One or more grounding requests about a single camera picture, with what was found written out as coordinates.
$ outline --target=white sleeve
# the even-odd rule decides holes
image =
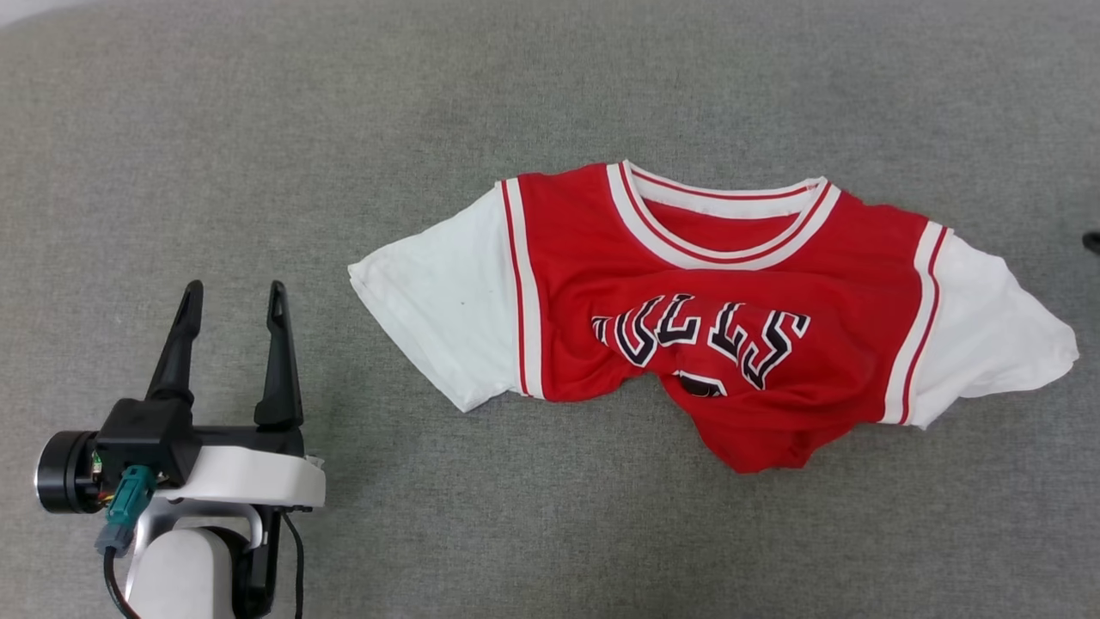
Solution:
[[[463,412],[517,390],[516,279],[501,186],[348,266],[372,316]]]
[[[927,428],[959,397],[1038,389],[1077,361],[1074,331],[1004,259],[948,234],[934,274],[939,301],[914,376],[913,425]]]

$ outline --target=neckline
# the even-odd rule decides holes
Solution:
[[[839,197],[824,177],[763,190],[693,187],[639,168],[629,161],[608,164],[616,210],[627,229],[659,257],[685,268],[762,268],[792,255],[822,226]],[[678,236],[650,211],[644,198],[724,219],[796,214],[783,231],[751,247],[716,251]]]

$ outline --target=gray fabric surface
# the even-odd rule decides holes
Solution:
[[[246,423],[279,277],[328,461],[307,617],[1100,616],[1100,5],[828,4],[134,1],[0,30],[0,615],[114,617],[101,519],[38,509],[38,450],[143,393],[194,277],[197,419]],[[455,413],[344,265],[498,178],[624,157],[927,213],[1082,360],[750,477],[650,379]]]

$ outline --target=jersey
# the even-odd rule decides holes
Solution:
[[[349,273],[460,410],[505,391],[586,400],[651,373],[741,473],[801,467],[858,423],[926,428],[1077,360],[1003,259],[826,178],[713,190],[628,161],[525,174]]]

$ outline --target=bulls jersey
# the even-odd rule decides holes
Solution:
[[[743,473],[803,466],[860,422],[925,428],[1077,358],[1001,258],[825,178],[712,190],[626,161],[526,174],[349,272],[462,411],[652,373]]]

